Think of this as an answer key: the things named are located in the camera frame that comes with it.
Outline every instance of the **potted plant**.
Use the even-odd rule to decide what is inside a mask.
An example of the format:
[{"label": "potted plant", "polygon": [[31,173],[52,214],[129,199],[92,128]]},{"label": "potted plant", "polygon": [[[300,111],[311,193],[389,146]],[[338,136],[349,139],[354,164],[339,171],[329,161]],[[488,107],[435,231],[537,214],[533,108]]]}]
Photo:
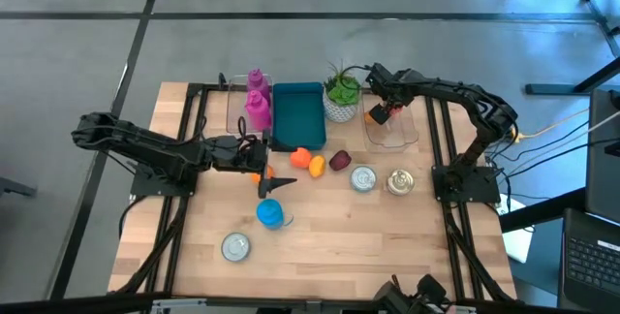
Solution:
[{"label": "potted plant", "polygon": [[359,102],[359,82],[348,75],[348,70],[337,69],[331,65],[334,75],[324,82],[323,106],[327,119],[335,122],[345,122],[353,119],[357,113]]}]

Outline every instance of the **green plant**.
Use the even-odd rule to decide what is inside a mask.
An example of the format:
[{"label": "green plant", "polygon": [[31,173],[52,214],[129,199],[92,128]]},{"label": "green plant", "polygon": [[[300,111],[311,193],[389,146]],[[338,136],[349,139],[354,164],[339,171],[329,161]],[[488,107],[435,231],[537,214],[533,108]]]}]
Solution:
[{"label": "green plant", "polygon": [[356,105],[359,102],[359,82],[355,77],[347,74],[347,69],[336,68],[329,63],[334,72],[332,77],[324,82],[325,92],[329,100],[338,106]]}]

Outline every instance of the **white flower pot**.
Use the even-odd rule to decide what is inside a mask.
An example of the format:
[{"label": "white flower pot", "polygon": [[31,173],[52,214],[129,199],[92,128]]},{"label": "white flower pot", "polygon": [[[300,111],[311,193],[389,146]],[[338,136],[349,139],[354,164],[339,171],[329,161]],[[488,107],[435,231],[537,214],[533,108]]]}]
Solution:
[{"label": "white flower pot", "polygon": [[323,90],[323,108],[327,119],[335,122],[346,122],[354,118],[357,113],[357,105],[338,106],[329,100],[327,91]]}]

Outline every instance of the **gold can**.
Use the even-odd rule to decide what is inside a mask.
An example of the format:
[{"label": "gold can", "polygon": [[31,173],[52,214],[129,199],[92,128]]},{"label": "gold can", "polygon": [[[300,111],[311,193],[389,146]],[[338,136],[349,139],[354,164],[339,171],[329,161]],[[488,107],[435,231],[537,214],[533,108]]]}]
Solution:
[{"label": "gold can", "polygon": [[393,195],[404,196],[414,189],[414,178],[404,170],[394,170],[387,178],[387,188]]}]

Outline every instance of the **laptop keyboard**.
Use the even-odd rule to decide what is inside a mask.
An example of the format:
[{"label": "laptop keyboard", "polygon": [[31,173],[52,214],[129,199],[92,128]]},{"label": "laptop keyboard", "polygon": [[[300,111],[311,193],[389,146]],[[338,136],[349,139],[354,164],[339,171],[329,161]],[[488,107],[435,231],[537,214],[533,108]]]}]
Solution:
[{"label": "laptop keyboard", "polygon": [[620,252],[568,238],[567,276],[620,295]]}]

